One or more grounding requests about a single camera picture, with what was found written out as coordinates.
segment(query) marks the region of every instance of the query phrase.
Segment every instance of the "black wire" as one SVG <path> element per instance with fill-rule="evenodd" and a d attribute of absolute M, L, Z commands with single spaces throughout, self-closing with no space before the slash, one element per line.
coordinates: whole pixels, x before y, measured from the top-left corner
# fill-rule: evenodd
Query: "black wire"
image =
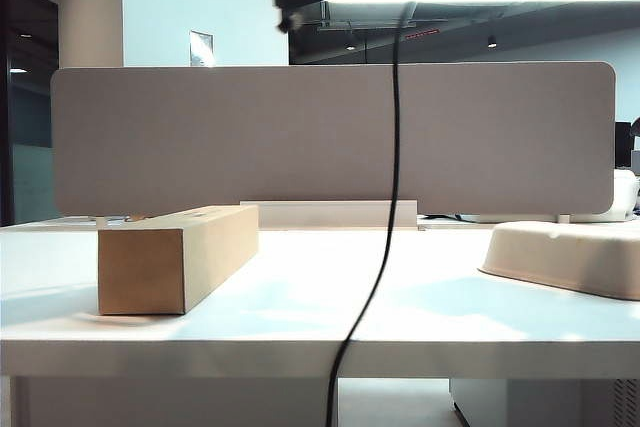
<path fill-rule="evenodd" d="M 391 190 L 391 205 L 389 207 L 389 222 L 387 224 L 387 240 L 384 247 L 384 255 L 382 257 L 382 264 L 380 265 L 380 270 L 378 271 L 378 275 L 376 277 L 375 282 L 373 283 L 373 287 L 371 288 L 371 292 L 367 297 L 367 300 L 360 311 L 360 314 L 356 318 L 351 330 L 347 334 L 347 337 L 340 343 L 340 347 L 338 348 L 338 352 L 333 360 L 333 365 L 331 367 L 331 374 L 329 377 L 329 388 L 327 390 L 327 411 L 325 418 L 325 426 L 332 427 L 333 425 L 333 397 L 336 390 L 336 383 L 338 381 L 338 372 L 340 370 L 340 364 L 342 363 L 342 359 L 344 354 L 349 347 L 349 342 L 351 341 L 351 337 L 353 333 L 360 325 L 360 321 L 364 317 L 369 304 L 373 300 L 373 297 L 378 290 L 378 286 L 380 285 L 380 280 L 384 274 L 385 268 L 387 266 L 387 259 L 389 258 L 389 253 L 391 251 L 391 238 L 393 236 L 393 226 L 395 224 L 396 218 L 396 206 L 398 204 L 398 187 L 400 183 L 400 88 L 398 82 L 398 64 L 400 57 L 400 36 L 402 35 L 402 29 L 404 27 L 405 22 L 409 17 L 409 12 L 413 7 L 413 2 L 407 2 L 402 9 L 402 13 L 400 14 L 400 18 L 398 19 L 398 24 L 395 29 L 395 34 L 393 38 L 393 65 L 392 65 L 392 75 L 393 75 L 393 113 L 394 113 L 394 128 L 393 128 L 393 186 Z"/>

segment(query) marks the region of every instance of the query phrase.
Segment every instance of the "wooden box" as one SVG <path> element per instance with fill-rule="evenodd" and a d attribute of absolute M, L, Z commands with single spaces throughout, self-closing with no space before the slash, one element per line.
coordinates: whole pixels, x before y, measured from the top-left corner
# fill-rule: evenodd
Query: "wooden box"
<path fill-rule="evenodd" d="M 258 208 L 211 206 L 98 232 L 101 314 L 184 314 L 258 250 Z"/>

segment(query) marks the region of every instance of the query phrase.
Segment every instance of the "floor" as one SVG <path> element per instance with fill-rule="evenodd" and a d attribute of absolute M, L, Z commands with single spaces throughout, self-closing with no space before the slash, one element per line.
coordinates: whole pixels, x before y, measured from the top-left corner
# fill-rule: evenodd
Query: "floor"
<path fill-rule="evenodd" d="M 448 379 L 340 379 L 340 427 L 461 427 Z"/>

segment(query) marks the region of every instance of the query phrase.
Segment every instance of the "white desk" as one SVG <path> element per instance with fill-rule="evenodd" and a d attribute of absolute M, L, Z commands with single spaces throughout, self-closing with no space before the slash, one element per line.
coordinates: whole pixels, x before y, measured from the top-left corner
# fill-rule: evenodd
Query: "white desk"
<path fill-rule="evenodd" d="M 2 232 L 2 374 L 22 379 L 32 426 L 109 425 L 114 405 L 120 425 L 170 425 L 185 409 L 193 425 L 321 425 L 384 235 L 262 232 L 259 254 L 187 315 L 100 317 L 94 232 Z M 640 303 L 477 272 L 489 238 L 394 234 L 341 376 L 640 377 Z M 63 391 L 74 402 L 52 400 Z"/>

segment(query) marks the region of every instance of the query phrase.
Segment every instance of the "framed picture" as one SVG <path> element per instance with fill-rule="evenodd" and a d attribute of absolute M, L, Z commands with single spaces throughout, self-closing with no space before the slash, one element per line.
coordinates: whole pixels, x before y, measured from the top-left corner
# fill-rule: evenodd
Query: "framed picture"
<path fill-rule="evenodd" d="M 213 67 L 216 59 L 213 55 L 213 34 L 189 31 L 191 67 Z"/>

